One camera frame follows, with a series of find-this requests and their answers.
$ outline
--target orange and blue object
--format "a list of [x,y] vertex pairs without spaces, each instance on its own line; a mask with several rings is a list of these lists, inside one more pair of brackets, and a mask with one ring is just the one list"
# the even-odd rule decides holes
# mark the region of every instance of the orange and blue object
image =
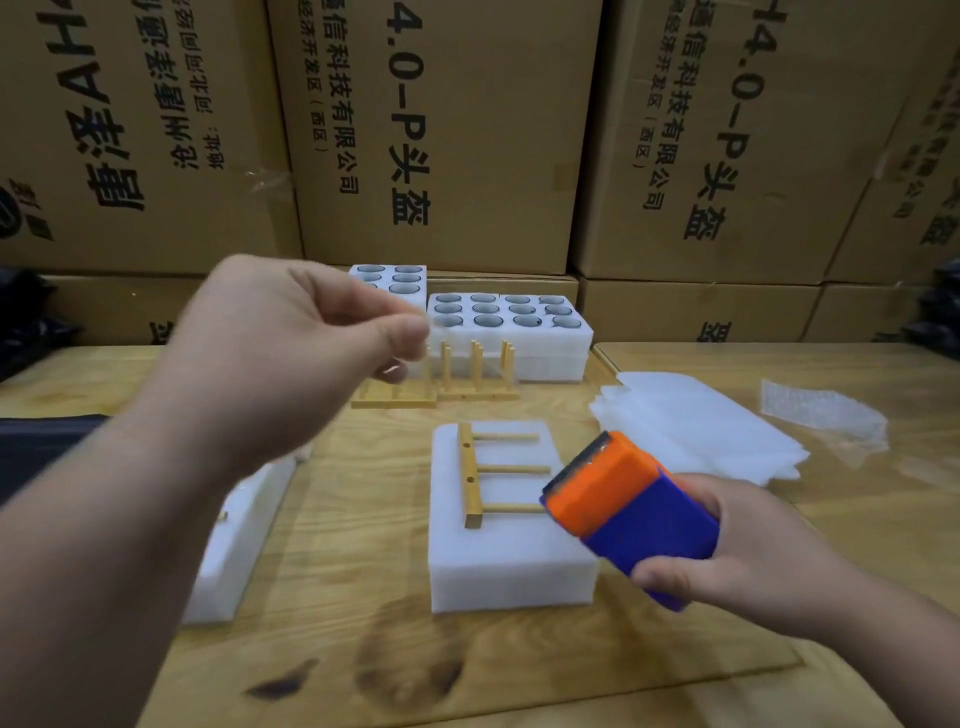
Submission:
[[[568,533],[628,576],[651,556],[708,559],[720,524],[622,432],[603,432],[543,489],[540,503]],[[681,612],[686,603],[648,592]]]

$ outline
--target white foam stack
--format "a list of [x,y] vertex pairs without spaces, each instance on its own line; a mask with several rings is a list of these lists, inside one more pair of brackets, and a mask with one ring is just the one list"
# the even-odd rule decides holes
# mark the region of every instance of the white foam stack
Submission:
[[587,366],[593,329],[566,296],[438,293],[427,313],[433,321],[430,351],[446,341],[454,356],[467,357],[477,341],[484,357],[497,359],[509,341],[516,351],[520,381],[580,381]]
[[[486,502],[535,504],[561,468],[544,422],[477,422],[473,433],[537,433],[537,442],[477,440],[478,465],[548,465],[551,474],[480,477]],[[428,561],[433,612],[590,604],[598,561],[544,513],[489,513],[465,528],[457,425],[434,431]]]
[[426,310],[426,266],[363,264],[350,268],[350,274]]
[[309,456],[310,446],[304,446],[263,466],[230,491],[206,542],[181,623],[233,619],[297,463]]
[[800,477],[803,446],[692,376],[621,372],[622,387],[601,387],[590,412],[623,432],[672,473],[707,473],[765,486]]

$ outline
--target right hand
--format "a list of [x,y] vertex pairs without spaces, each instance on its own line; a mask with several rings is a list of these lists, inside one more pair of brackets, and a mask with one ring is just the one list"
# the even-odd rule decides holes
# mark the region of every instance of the right hand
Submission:
[[712,604],[783,635],[821,639],[838,596],[862,572],[756,485],[690,474],[675,482],[720,521],[717,548],[704,561],[645,559],[634,567],[634,583]]

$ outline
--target hand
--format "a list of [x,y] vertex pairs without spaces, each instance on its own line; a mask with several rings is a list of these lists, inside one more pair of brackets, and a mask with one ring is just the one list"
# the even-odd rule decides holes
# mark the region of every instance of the hand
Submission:
[[646,559],[633,581],[781,634],[819,639],[832,625],[839,596],[861,572],[756,485],[711,475],[677,475],[676,483],[720,521],[716,551],[705,561]]
[[210,274],[121,416],[241,477],[317,434],[368,376],[423,357],[422,310],[319,263],[236,255]]

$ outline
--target left hand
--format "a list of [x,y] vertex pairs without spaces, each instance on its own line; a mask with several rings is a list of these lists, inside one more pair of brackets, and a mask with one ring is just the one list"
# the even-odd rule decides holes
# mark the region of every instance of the left hand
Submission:
[[133,439],[242,477],[314,437],[368,376],[399,382],[429,323],[397,296],[304,260],[227,258],[117,418]]

